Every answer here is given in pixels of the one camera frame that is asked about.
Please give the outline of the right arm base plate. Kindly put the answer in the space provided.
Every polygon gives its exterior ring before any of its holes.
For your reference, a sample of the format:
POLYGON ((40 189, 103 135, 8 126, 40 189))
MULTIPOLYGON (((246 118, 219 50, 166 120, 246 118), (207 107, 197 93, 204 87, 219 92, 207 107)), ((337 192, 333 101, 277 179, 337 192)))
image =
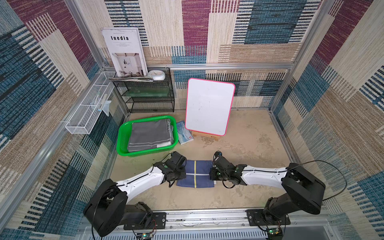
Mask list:
POLYGON ((288 216, 278 218, 264 209, 246 210, 247 218, 250 226, 277 226, 290 225, 291 221, 288 216))

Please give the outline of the navy blue pillowcase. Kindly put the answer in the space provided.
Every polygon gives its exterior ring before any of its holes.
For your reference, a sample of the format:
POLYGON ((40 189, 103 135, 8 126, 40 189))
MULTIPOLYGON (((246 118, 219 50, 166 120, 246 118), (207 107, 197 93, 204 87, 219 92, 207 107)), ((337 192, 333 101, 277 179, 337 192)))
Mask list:
POLYGON ((215 183, 210 177, 212 167, 211 161, 187 160, 185 163, 186 178, 178 180, 177 186, 195 189, 213 188, 215 183))

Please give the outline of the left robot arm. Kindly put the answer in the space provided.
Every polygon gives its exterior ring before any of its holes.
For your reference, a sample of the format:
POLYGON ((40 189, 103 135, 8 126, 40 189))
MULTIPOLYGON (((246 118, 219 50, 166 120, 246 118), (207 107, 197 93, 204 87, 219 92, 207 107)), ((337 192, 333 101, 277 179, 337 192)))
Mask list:
POLYGON ((147 171, 130 179, 118 182, 107 179, 102 182, 83 210, 91 224, 92 236, 103 238, 118 226, 123 226, 124 230, 142 231, 136 236, 142 240, 148 236, 146 231, 154 234, 156 230, 164 229, 165 213, 155 213, 143 202, 135 205, 128 202, 153 187, 163 183, 172 187, 176 181, 185 179, 186 160, 178 152, 172 152, 147 171))

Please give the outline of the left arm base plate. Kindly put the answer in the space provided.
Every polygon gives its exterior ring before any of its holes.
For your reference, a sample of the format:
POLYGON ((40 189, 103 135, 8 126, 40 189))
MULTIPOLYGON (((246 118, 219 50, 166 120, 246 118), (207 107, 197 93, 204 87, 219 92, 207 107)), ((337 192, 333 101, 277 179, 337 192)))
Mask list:
POLYGON ((144 220, 137 219, 130 221, 128 224, 124 225, 124 230, 163 230, 166 228, 166 223, 167 213, 155 212, 150 217, 145 217, 144 220))

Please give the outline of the grey striped pillowcase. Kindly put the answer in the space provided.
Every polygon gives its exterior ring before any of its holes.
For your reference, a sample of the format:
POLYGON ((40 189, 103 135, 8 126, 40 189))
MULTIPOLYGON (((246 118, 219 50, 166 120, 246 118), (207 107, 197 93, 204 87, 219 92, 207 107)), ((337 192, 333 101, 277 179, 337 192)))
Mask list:
POLYGON ((167 147, 174 143, 173 126, 170 119, 132 124, 128 152, 167 147))

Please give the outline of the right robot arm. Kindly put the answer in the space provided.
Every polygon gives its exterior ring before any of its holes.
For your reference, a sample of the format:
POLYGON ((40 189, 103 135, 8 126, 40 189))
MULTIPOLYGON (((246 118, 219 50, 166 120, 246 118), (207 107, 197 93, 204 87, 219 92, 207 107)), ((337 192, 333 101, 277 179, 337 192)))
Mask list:
POLYGON ((262 217, 266 223, 282 220, 286 215, 304 211, 312 215, 321 212, 325 184, 299 164, 286 168, 266 169, 248 165, 233 165, 217 151, 213 157, 210 178, 230 182, 234 186, 261 185, 283 189, 285 194, 269 198, 262 217))

